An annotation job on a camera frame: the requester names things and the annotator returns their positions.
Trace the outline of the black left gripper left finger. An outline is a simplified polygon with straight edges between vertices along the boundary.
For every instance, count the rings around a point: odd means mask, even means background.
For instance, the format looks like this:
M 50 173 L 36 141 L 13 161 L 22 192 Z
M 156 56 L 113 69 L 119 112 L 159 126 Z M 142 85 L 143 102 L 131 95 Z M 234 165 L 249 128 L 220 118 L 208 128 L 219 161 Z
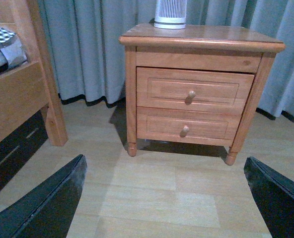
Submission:
M 87 163 L 78 155 L 0 212 L 0 238 L 65 238 L 78 206 Z

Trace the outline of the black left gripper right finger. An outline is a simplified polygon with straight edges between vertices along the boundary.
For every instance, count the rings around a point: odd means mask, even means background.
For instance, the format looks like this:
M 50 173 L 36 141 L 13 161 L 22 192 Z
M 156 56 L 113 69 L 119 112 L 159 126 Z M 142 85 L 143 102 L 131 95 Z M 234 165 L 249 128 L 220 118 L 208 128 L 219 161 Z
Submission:
M 294 181 L 248 157 L 244 165 L 253 199 L 274 238 L 294 238 Z

